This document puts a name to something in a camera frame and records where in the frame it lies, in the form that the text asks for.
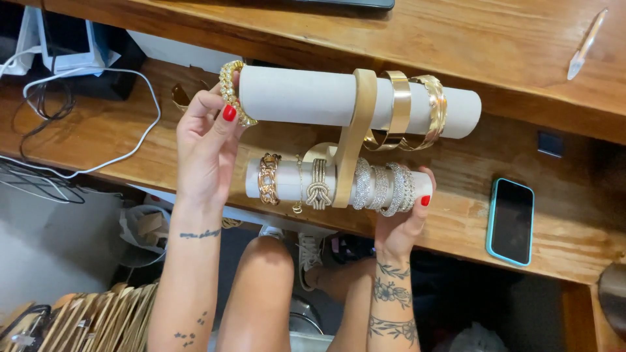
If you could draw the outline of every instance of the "red fingernail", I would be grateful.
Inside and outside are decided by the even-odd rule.
[[[430,203],[430,195],[425,195],[421,200],[422,206],[427,207]]]
[[[235,116],[237,116],[237,109],[235,109],[232,105],[226,105],[222,116],[224,116],[224,120],[231,122],[235,119]]]

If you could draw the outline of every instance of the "script tattoo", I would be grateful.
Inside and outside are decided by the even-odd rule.
[[[182,238],[186,238],[186,239],[201,239],[204,237],[217,237],[220,235],[220,232],[222,231],[222,229],[217,229],[215,231],[211,231],[211,230],[206,230],[203,234],[180,234],[180,237]]]
[[[402,305],[402,309],[405,307],[411,307],[413,297],[411,292],[404,287],[396,287],[396,283],[389,281],[388,284],[381,282],[381,278],[377,277],[374,281],[374,299],[378,301],[398,301]]]
[[[393,266],[389,265],[389,264],[381,264],[379,262],[376,262],[376,264],[378,264],[378,267],[381,269],[381,272],[385,275],[391,276],[391,277],[396,277],[400,280],[404,280],[405,277],[408,277],[411,275],[411,268],[409,267],[408,269],[406,269],[404,272],[402,272],[402,269],[399,268],[393,268]]]
[[[369,336],[374,334],[379,336],[391,335],[394,339],[398,336],[404,336],[411,342],[411,346],[418,339],[418,329],[415,325],[415,319],[409,321],[386,321],[369,316]]]

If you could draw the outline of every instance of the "gold bangle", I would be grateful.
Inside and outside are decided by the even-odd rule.
[[[259,195],[263,204],[278,205],[278,193],[276,191],[276,170],[281,156],[265,153],[261,158],[259,170]]]
[[[412,152],[413,150],[421,150],[432,146],[443,132],[446,126],[446,116],[448,115],[448,101],[443,94],[443,86],[437,78],[431,75],[412,77],[409,82],[421,83],[428,92],[428,100],[431,107],[430,127],[428,133],[422,140],[417,135],[405,135],[400,143],[401,150]]]
[[[400,71],[385,71],[382,75],[389,78],[393,87],[391,122],[386,130],[367,131],[363,144],[373,152],[396,148],[411,121],[411,86],[406,76]]]
[[[241,69],[244,68],[245,63],[240,60],[235,60],[227,63],[222,66],[220,70],[220,93],[222,94],[222,99],[224,102],[232,105],[239,115],[239,125],[248,127],[254,126],[258,123],[257,120],[249,117],[244,109],[241,107],[239,100],[237,99],[237,95],[235,95],[235,87],[233,86],[233,73],[235,71],[241,72]]]

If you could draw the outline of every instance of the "wooden shelf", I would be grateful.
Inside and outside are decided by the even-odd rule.
[[[622,0],[402,0],[382,14],[258,3],[46,0],[46,7],[292,68],[435,73],[444,86],[476,91],[487,113],[626,144]],[[567,81],[574,52],[607,6],[585,66]]]
[[[142,71],[155,88],[163,110],[162,121],[134,156],[96,174],[175,192],[175,129],[181,113],[170,99],[170,90],[181,82],[193,92],[201,87],[200,78],[216,82],[217,77],[155,60],[148,60]],[[17,155],[20,137],[9,124],[21,100],[20,92],[18,86],[0,90],[0,105],[4,107],[0,112],[0,153],[5,155]],[[128,101],[77,97],[72,114],[30,138],[24,150],[32,160],[84,170],[129,152],[155,115],[150,92],[143,80],[138,80]],[[22,107],[16,127],[23,132],[39,121],[31,109]],[[413,153],[373,153],[363,148],[361,155],[373,164],[397,161],[412,169],[428,165],[435,172],[438,189],[417,246],[510,268],[514,267],[485,251],[490,189],[495,175],[521,180],[536,194],[533,259],[528,267],[514,269],[593,284],[611,262],[626,262],[626,219],[621,216],[626,203],[618,195],[592,185],[589,138],[564,135],[566,154],[557,159],[536,151],[536,132],[532,124],[485,115],[476,130],[462,140],[444,138],[429,149]],[[273,207],[245,194],[245,168],[251,158],[270,152],[295,160],[295,154],[317,143],[338,141],[339,133],[339,128],[295,123],[261,122],[249,128],[241,139],[228,204],[373,236],[376,215],[371,211],[314,211],[307,207],[296,215],[289,202]]]

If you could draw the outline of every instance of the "white sneaker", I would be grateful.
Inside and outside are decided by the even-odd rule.
[[[259,231],[259,237],[261,236],[271,236],[281,241],[285,239],[285,234],[282,232],[282,229],[268,225],[263,225],[263,227],[261,227],[261,231]]]
[[[322,265],[322,250],[320,249],[320,240],[323,238],[310,236],[307,234],[298,234],[298,247],[300,247],[299,254],[299,272],[300,272],[300,284],[305,291],[313,291],[314,288],[307,285],[304,281],[304,273],[309,271],[312,267]]]

